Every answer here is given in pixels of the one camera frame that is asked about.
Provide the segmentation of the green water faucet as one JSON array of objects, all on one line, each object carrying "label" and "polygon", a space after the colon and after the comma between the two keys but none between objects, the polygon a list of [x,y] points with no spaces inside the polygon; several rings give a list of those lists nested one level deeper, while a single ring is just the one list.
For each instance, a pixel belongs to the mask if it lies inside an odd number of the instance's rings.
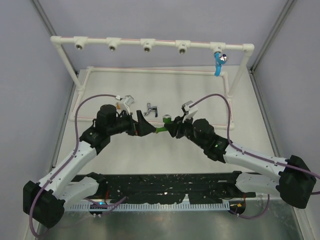
[{"label": "green water faucet", "polygon": [[156,134],[167,131],[167,129],[165,127],[165,124],[169,124],[169,123],[172,122],[172,116],[169,115],[169,114],[163,115],[162,116],[162,122],[163,122],[163,126],[156,128],[156,131],[155,131]]}]

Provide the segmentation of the white PVC pipe frame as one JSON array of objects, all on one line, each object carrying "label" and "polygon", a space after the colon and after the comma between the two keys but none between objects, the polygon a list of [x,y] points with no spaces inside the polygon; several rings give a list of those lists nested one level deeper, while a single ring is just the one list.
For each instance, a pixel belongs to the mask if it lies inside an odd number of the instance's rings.
[{"label": "white PVC pipe frame", "polygon": [[[190,40],[159,40],[155,38],[141,38],[141,39],[126,39],[118,37],[106,37],[106,38],[92,38],[87,36],[74,36],[74,37],[62,37],[51,36],[50,41],[56,48],[60,58],[62,59],[73,83],[75,84],[78,94],[75,101],[75,107],[79,107],[89,76],[92,72],[115,72],[115,73],[140,73],[140,74],[169,74],[169,75],[194,75],[194,76],[214,76],[221,77],[224,82],[224,97],[228,104],[232,103],[232,97],[234,91],[240,81],[240,78],[247,66],[250,57],[253,54],[255,46],[251,43],[243,44],[226,44],[224,42],[197,42]],[[172,70],[172,69],[149,69],[149,68],[130,68],[130,67],[93,67],[89,66],[86,69],[83,82],[80,82],[77,74],[74,72],[71,62],[67,57],[67,54],[63,50],[64,44],[74,44],[75,48],[82,51],[87,45],[106,45],[109,50],[114,52],[119,46],[141,46],[143,51],[149,53],[153,47],[171,47],[176,48],[180,54],[185,54],[188,49],[208,49],[213,53],[215,70],[214,71],[187,71],[187,70]],[[237,73],[232,84],[229,84],[229,76],[226,71],[222,71],[220,76],[215,76],[216,61],[214,54],[220,52],[224,54],[224,50],[240,51],[243,52],[241,63],[238,67]]]}]

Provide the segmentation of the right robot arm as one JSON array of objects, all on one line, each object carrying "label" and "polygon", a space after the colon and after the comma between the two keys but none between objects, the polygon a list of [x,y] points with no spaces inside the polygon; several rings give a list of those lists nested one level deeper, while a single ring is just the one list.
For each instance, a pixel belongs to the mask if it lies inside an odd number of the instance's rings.
[{"label": "right robot arm", "polygon": [[178,116],[164,126],[173,138],[185,137],[196,144],[209,159],[256,173],[255,176],[240,173],[237,179],[228,182],[226,191],[231,197],[258,192],[280,196],[287,204],[299,209],[307,207],[317,180],[300,157],[283,158],[249,152],[216,134],[214,127],[204,118],[183,121]]}]

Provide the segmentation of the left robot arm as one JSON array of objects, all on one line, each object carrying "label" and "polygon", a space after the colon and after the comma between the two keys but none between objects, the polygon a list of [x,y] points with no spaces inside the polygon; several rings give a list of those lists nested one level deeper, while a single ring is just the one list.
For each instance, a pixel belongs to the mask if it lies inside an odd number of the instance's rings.
[{"label": "left robot arm", "polygon": [[99,174],[89,174],[71,187],[68,184],[110,143],[111,136],[126,133],[143,137],[156,132],[140,110],[136,115],[137,120],[134,120],[126,111],[118,113],[114,105],[101,106],[92,125],[79,136],[69,156],[38,182],[30,180],[24,185],[22,208],[30,221],[36,220],[50,229],[70,205],[89,196],[102,199],[107,187],[101,183]]}]

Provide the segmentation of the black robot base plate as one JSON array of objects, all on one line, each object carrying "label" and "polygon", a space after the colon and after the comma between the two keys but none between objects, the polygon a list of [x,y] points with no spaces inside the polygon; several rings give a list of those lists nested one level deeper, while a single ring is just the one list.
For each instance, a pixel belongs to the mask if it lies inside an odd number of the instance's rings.
[{"label": "black robot base plate", "polygon": [[180,173],[180,174],[98,174],[99,186],[90,199],[116,203],[124,199],[127,204],[182,203],[185,197],[191,204],[221,203],[236,198],[254,198],[255,192],[244,193],[235,183],[238,171],[232,173]]}]

